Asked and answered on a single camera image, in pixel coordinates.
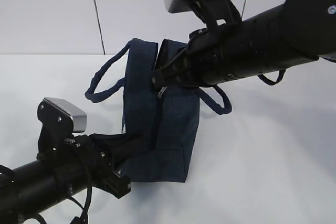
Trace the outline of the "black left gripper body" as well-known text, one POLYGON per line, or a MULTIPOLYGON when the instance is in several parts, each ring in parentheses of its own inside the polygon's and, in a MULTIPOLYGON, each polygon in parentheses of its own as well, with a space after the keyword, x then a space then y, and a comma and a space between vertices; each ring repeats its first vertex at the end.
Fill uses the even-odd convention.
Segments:
POLYGON ((70 135, 52 145, 52 169, 59 199, 69 199, 93 188, 120 199, 128 194, 131 179, 119 169, 131 157, 131 137, 118 135, 70 135))

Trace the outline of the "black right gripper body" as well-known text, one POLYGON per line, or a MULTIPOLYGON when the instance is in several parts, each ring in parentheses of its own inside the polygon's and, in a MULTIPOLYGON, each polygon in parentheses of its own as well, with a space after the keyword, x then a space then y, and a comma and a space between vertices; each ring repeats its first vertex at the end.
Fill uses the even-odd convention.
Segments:
POLYGON ((236 28, 220 26, 219 34, 207 28, 189 35, 189 42, 183 52, 183 85, 186 87, 211 87, 236 80, 229 65, 227 41, 234 36, 236 28))

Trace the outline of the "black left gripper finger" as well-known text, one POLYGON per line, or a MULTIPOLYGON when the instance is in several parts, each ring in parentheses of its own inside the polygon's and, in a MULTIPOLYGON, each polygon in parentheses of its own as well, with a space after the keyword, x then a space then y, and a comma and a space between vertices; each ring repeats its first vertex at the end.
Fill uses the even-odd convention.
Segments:
POLYGON ((147 134, 114 134, 103 138, 104 168, 119 168, 152 149, 152 138, 147 134))

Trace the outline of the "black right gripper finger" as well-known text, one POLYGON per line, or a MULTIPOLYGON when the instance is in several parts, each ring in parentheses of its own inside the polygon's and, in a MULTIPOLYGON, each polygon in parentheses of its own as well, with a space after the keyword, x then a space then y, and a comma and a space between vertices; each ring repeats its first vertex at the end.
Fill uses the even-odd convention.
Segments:
POLYGON ((175 56, 167 64, 151 72, 151 81, 155 88, 166 86, 193 87, 191 62, 186 48, 178 49, 175 56))

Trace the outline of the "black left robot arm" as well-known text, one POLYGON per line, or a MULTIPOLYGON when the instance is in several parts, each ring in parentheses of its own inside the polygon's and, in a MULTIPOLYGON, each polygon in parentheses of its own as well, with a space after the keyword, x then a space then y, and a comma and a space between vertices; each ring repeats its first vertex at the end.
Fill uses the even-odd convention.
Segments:
POLYGON ((121 166, 141 152, 138 134, 79 135, 37 155, 16 169, 1 166, 1 223, 45 223, 41 212, 86 190, 80 216, 71 223, 88 223, 93 188, 120 199, 131 191, 131 179, 121 166))

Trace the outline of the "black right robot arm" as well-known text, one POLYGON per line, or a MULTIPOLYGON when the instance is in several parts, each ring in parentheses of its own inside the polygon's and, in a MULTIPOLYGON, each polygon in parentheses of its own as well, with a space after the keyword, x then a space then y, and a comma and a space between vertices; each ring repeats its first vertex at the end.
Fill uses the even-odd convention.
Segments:
POLYGON ((169 13, 193 12, 205 28, 154 69, 156 88, 212 87, 319 58, 335 61, 335 0, 285 0, 247 20, 231 0, 164 2, 169 13))

